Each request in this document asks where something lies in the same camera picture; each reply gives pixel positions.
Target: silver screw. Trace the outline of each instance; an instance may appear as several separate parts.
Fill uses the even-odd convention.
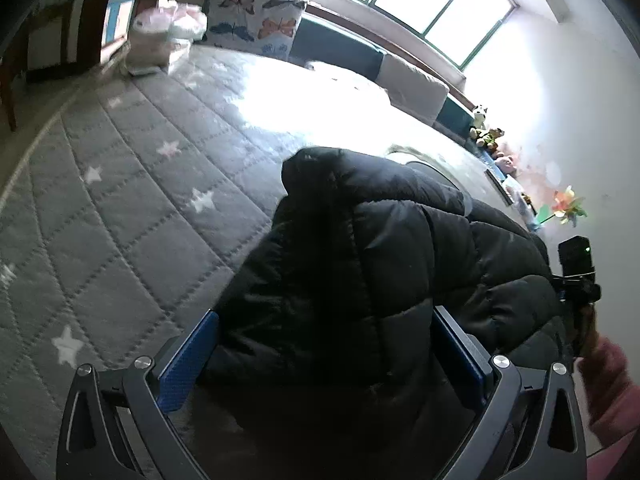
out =
[[[511,362],[504,355],[494,356],[494,365],[498,368],[508,368]]]
[[[151,366],[151,357],[142,355],[137,358],[134,362],[134,366],[139,368],[140,370],[144,370],[145,368],[149,368]]]
[[[553,371],[558,375],[564,375],[566,373],[566,366],[562,363],[554,363],[552,366]]]
[[[76,373],[81,377],[85,377],[91,373],[91,370],[91,365],[80,365]]]

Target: bed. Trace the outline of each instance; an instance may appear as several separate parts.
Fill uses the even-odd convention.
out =
[[[54,478],[76,367],[153,355],[214,304],[270,228],[280,165],[300,147],[412,146],[504,209],[478,160],[371,102],[292,64],[196,47],[170,76],[117,73],[55,118],[0,200],[0,423],[37,478]],[[250,444],[206,394],[175,423],[205,469],[234,455],[245,470],[225,478],[250,476]]]

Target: black puffer jacket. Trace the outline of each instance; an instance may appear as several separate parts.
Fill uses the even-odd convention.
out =
[[[368,474],[398,474],[420,449],[426,405],[442,396],[434,304],[517,365],[571,361],[544,245],[499,211],[345,150],[301,150],[282,181],[272,231],[216,306],[222,338],[203,375],[241,386],[230,400],[241,426],[279,426],[268,440],[280,448],[312,428],[305,449],[353,468],[335,470],[360,476],[367,456]],[[319,477],[335,470],[323,462]]]

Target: white star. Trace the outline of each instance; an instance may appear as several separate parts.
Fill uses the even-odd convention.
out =
[[[2,270],[0,270],[0,282],[2,282],[4,286],[9,286],[9,283],[15,279],[14,269],[14,264],[9,264],[8,267],[6,265],[2,266]]]
[[[84,342],[71,337],[71,327],[69,325],[65,326],[62,336],[52,338],[51,342],[58,349],[58,364],[69,363],[75,370],[77,368],[76,354],[84,346]]]
[[[174,140],[174,142],[165,141],[164,144],[156,150],[156,152],[160,153],[160,155],[164,155],[166,158],[171,158],[172,155],[180,152],[180,148],[178,148],[178,141]]]
[[[206,193],[201,193],[197,189],[193,188],[193,199],[191,200],[191,205],[196,209],[196,213],[202,212],[204,208],[215,209],[216,207],[213,205],[211,197],[213,196],[213,191],[207,191]]]
[[[92,182],[100,182],[102,178],[100,177],[100,173],[102,172],[102,167],[98,166],[94,168],[93,166],[89,166],[89,169],[86,170],[84,174],[84,181],[87,184],[91,184]]]

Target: green window frame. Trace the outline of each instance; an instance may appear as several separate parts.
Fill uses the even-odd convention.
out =
[[[413,34],[415,34],[416,36],[418,36],[421,40],[423,40],[425,43],[427,43],[433,50],[436,50],[438,53],[440,53],[442,56],[445,57],[445,59],[447,59],[447,61],[449,61],[453,66],[455,66],[457,69],[460,70],[460,72],[462,72],[466,66],[471,62],[471,60],[478,54],[478,52],[480,52],[480,50],[482,49],[482,47],[485,46],[485,44],[487,43],[487,41],[489,41],[489,39],[492,37],[492,35],[495,34],[495,32],[498,30],[498,28],[500,28],[500,26],[505,22],[505,20],[507,20],[507,18],[510,16],[510,14],[518,8],[518,5],[515,3],[514,0],[508,0],[509,3],[511,4],[510,9],[507,11],[507,13],[505,13],[505,15],[503,17],[501,17],[500,19],[497,20],[497,22],[495,23],[495,25],[487,32],[487,34],[484,36],[484,38],[482,38],[481,41],[479,41],[479,43],[473,48],[473,50],[471,51],[471,53],[468,54],[468,56],[466,57],[466,59],[461,63],[458,64],[455,61],[453,61],[446,52],[443,52],[441,49],[439,49],[437,46],[435,46],[433,43],[431,43],[429,40],[427,40],[426,36],[429,33],[429,31],[433,28],[433,26],[437,23],[437,21],[442,17],[442,15],[444,14],[444,12],[449,8],[449,6],[453,3],[453,1],[455,0],[448,0],[447,3],[442,7],[442,9],[440,9],[440,11],[437,13],[436,17],[431,20],[431,23],[422,31],[420,30],[415,30],[413,27],[411,27],[410,25],[408,25],[407,23],[403,22],[402,20],[400,20],[399,18],[397,18],[396,16],[392,15],[391,13],[387,12],[386,10],[382,9],[381,7],[376,5],[377,0],[356,0],[358,2],[360,2],[361,4],[364,4],[366,6],[371,7],[372,9],[375,9],[377,12],[379,12],[380,14],[388,17],[390,20],[393,20],[394,22],[398,23],[399,25],[402,25],[404,28],[406,28],[407,30],[411,31]]]

